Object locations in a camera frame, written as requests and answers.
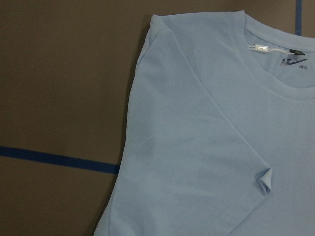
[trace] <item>folded sleeve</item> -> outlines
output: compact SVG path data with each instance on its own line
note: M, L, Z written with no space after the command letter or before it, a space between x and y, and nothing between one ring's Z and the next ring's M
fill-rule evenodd
M152 21L94 235L227 236L269 195L272 168L216 106L172 31Z

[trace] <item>t-shirt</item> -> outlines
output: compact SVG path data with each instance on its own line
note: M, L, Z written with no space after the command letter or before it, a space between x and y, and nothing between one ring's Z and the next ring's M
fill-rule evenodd
M94 235L314 236L314 65L243 10L152 15Z

